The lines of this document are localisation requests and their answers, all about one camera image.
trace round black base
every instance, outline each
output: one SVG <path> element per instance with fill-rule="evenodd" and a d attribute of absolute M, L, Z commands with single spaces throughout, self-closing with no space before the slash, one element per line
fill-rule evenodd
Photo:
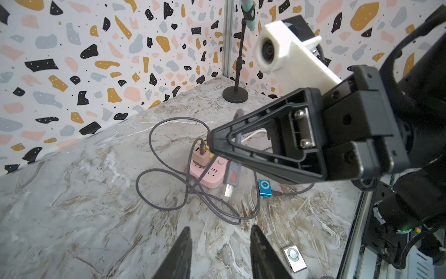
<path fill-rule="evenodd" d="M 234 86 L 230 86 L 223 90 L 223 98 L 230 103 L 243 103 L 248 100 L 248 91 L 239 87 L 238 91 L 234 91 Z"/>

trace plug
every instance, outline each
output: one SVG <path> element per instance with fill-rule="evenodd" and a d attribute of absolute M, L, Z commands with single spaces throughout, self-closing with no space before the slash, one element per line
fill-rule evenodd
<path fill-rule="evenodd" d="M 206 142 L 201 141 L 200 146 L 192 152 L 192 161 L 205 168 L 210 161 L 210 152 L 206 149 Z"/>
<path fill-rule="evenodd" d="M 226 172 L 223 183 L 226 184 L 225 197 L 230 197 L 234 187 L 239 185 L 240 173 L 242 171 L 242 164 L 235 161 L 228 161 L 226 164 Z"/>

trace blue mp3 player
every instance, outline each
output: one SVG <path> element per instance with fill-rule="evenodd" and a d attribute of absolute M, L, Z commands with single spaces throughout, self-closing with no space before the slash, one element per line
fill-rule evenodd
<path fill-rule="evenodd" d="M 271 183 L 269 180 L 260 180 L 260 195 L 264 197 L 271 197 L 273 192 L 271 191 Z"/>

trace camera lens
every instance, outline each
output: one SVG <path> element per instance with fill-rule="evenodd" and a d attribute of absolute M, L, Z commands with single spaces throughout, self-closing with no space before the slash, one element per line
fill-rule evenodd
<path fill-rule="evenodd" d="M 262 54 L 263 54 L 263 58 L 267 62 L 271 62 L 274 59 L 274 46 L 273 46 L 273 42 L 271 42 L 270 40 L 266 40 L 263 43 Z"/>

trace pink power adapter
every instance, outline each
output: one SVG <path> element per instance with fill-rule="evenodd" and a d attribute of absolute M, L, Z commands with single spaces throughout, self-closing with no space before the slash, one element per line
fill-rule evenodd
<path fill-rule="evenodd" d="M 226 163 L 227 160 L 225 158 L 217 157 L 217 159 L 212 164 L 209 171 L 204 175 L 200 183 L 210 189 L 214 189 L 220 186 L 220 184 L 223 182 L 224 173 L 226 171 Z M 206 167 L 201 167 L 193 160 L 190 161 L 190 174 L 193 175 L 195 178 L 200 177 L 205 168 Z"/>

